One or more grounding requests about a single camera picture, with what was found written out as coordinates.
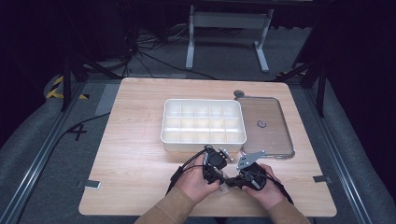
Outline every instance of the black strap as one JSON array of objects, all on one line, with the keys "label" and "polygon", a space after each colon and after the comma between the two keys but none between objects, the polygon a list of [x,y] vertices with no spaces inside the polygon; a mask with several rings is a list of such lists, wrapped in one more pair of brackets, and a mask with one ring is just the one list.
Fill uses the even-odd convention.
[{"label": "black strap", "polygon": [[180,178],[181,175],[183,175],[184,169],[183,167],[179,166],[176,170],[176,172],[172,175],[171,177],[171,183],[169,185],[168,191],[166,191],[166,194],[169,193],[169,191],[171,191],[172,187],[176,184],[176,182],[178,181],[178,179]]},{"label": "black strap", "polygon": [[280,189],[280,192],[283,193],[283,195],[285,195],[285,197],[288,199],[289,203],[294,204],[293,200],[291,199],[290,195],[288,194],[288,192],[285,190],[285,187],[277,182],[276,180],[274,181],[274,184]]}]

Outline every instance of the wooden table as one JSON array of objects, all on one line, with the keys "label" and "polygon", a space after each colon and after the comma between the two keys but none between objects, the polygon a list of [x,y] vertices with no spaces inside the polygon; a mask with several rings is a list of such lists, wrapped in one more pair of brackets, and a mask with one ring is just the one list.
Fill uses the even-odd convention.
[{"label": "wooden table", "polygon": [[[233,91],[276,98],[283,109],[294,145],[290,160],[259,159],[273,167],[296,207],[308,217],[333,217],[336,208],[322,175],[288,86],[284,83],[188,79],[125,78],[113,105],[90,180],[99,189],[85,189],[79,212],[83,215],[140,216],[158,202],[177,167],[194,153],[167,152],[161,129],[168,99],[232,100]],[[239,153],[223,171],[236,176]],[[267,216],[258,203],[239,188],[215,192],[191,213],[197,217]]]}]

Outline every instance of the forearm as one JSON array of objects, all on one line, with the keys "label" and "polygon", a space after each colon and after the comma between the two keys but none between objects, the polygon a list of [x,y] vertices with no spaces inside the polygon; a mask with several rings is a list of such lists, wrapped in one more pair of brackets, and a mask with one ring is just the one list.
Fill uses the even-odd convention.
[{"label": "forearm", "polygon": [[268,214],[275,224],[310,223],[309,220],[286,199],[268,210]]},{"label": "forearm", "polygon": [[163,199],[157,202],[143,216],[141,216],[136,221],[136,224],[183,223],[194,206],[195,203],[183,191],[177,188],[172,188]]}]

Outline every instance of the finger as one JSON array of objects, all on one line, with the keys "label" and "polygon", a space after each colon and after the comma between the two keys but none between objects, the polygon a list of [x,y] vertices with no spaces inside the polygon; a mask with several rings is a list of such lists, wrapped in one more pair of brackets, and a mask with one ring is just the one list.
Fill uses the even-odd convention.
[{"label": "finger", "polygon": [[250,187],[248,187],[248,186],[243,186],[242,187],[242,191],[244,191],[247,195],[252,195],[256,190],[254,190],[254,189],[251,189]]},{"label": "finger", "polygon": [[219,187],[220,187],[220,181],[219,181],[219,180],[216,180],[215,182],[209,184],[208,187],[209,187],[212,191],[216,191],[216,190],[218,190]]},{"label": "finger", "polygon": [[274,176],[274,172],[273,172],[271,166],[260,163],[260,167],[262,167],[262,168],[263,168],[268,174],[270,174],[271,176]]},{"label": "finger", "polygon": [[205,154],[199,155],[194,161],[194,165],[203,165],[204,164],[204,159],[205,159]]}]

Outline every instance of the gray mat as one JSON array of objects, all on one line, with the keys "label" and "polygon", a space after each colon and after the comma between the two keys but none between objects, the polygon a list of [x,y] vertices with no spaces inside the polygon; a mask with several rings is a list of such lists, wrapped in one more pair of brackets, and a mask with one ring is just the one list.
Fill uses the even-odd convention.
[{"label": "gray mat", "polygon": [[96,107],[95,115],[103,115],[111,111],[114,101],[119,91],[119,84],[106,84],[99,104]]}]

